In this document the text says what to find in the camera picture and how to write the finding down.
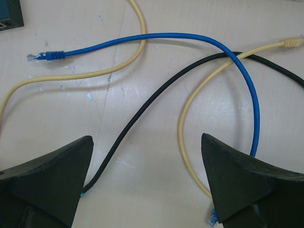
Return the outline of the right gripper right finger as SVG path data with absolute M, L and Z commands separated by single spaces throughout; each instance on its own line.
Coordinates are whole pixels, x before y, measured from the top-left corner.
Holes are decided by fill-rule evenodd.
M 225 228 L 302 228 L 304 175 L 237 151 L 210 134 L 201 153 L 219 223 Z

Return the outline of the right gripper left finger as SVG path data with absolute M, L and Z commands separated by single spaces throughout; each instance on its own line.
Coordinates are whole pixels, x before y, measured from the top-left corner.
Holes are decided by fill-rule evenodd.
M 2 228 L 70 228 L 93 153 L 92 136 L 0 172 Z

